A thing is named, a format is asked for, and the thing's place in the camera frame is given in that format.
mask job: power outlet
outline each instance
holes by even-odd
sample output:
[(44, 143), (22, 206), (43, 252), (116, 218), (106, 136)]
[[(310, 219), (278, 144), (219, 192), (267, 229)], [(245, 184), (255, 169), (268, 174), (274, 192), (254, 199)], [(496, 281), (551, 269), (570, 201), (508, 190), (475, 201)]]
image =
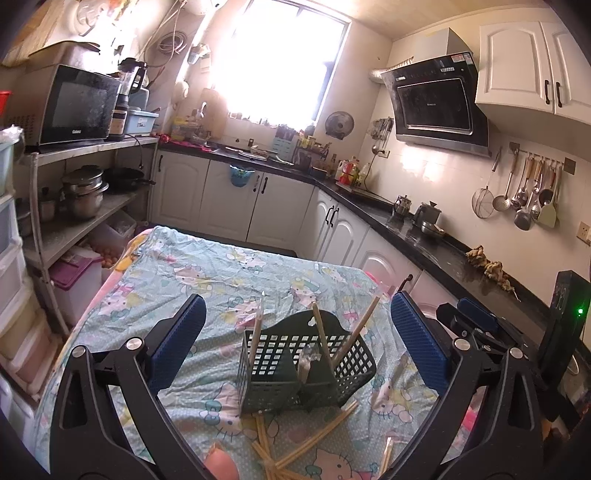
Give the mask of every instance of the power outlet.
[(591, 245), (591, 240), (589, 240), (589, 225), (586, 223), (581, 222), (579, 225), (579, 231), (577, 231), (577, 238), (582, 240), (587, 245)]

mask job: plastic container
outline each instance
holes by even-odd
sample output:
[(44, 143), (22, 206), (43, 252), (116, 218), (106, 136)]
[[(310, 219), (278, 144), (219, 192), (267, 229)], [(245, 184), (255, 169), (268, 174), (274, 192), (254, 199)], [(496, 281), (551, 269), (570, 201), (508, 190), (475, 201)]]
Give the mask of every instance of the plastic container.
[(0, 198), (0, 261), (8, 247), (20, 245), (18, 236), (17, 211), (12, 195), (6, 194)]
[(51, 343), (51, 331), (45, 312), (37, 310), (37, 317), (33, 328), (23, 340), (18, 352), (8, 369), (17, 374), (24, 382), (31, 383), (43, 363)]
[(136, 227), (137, 222), (120, 210), (91, 231), (88, 240), (94, 249), (109, 248), (112, 256), (119, 258), (134, 237)]
[(148, 136), (152, 132), (157, 113), (129, 110), (125, 121), (124, 135)]
[(75, 326), (102, 285), (100, 258), (86, 258), (68, 251), (51, 266), (49, 276), (64, 319)]
[(35, 321), (39, 301), (33, 282), (27, 278), (21, 289), (0, 314), (0, 354), (12, 360)]
[(20, 290), (25, 273), (21, 245), (11, 244), (0, 257), (0, 314)]

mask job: utensil holder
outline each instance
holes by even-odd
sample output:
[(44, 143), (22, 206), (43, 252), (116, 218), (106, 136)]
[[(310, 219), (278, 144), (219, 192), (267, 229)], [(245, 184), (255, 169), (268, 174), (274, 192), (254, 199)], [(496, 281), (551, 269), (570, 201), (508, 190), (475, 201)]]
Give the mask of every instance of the utensil holder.
[[(321, 310), (331, 356), (346, 342), (350, 332), (341, 327), (332, 313)], [(248, 357), (252, 331), (244, 332), (238, 368), (241, 414), (257, 411), (312, 410), (344, 405), (376, 373), (375, 360), (361, 337), (333, 370), (322, 348), (321, 358), (310, 365), (305, 384), (296, 373), (302, 349), (320, 340), (313, 312), (305, 310), (263, 329), (253, 366)]]

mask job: black countertop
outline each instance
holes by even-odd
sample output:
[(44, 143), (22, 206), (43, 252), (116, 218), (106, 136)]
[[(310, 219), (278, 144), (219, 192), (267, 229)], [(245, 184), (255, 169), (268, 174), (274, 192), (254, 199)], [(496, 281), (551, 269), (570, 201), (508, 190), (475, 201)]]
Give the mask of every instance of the black countertop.
[[(465, 256), (467, 246), (452, 237), (446, 236), (439, 241), (425, 237), (418, 228), (413, 226), (410, 219), (389, 223), (391, 211), (383, 206), (360, 199), (337, 187), (333, 180), (318, 180), (302, 171), (274, 161), (253, 160), (226, 149), (204, 152), (198, 148), (176, 144), (161, 145), (159, 149), (232, 163), (239, 167), (255, 168), (257, 171), (315, 185), (367, 222), (371, 228), (415, 265), (428, 272), (456, 298), (467, 297), (475, 300), (496, 316), (509, 320), (538, 345), (544, 336), (549, 318), (548, 307), (513, 278), (511, 284), (515, 287), (516, 294), (501, 289), (467, 262)], [(582, 342), (577, 351), (589, 367), (591, 355)]]

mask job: window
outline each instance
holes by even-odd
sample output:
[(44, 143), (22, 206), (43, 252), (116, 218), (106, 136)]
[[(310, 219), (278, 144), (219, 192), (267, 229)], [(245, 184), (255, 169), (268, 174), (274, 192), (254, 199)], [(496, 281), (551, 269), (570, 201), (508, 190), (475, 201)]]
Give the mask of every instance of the window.
[(282, 0), (252, 0), (216, 72), (231, 112), (305, 128), (316, 120), (346, 23)]

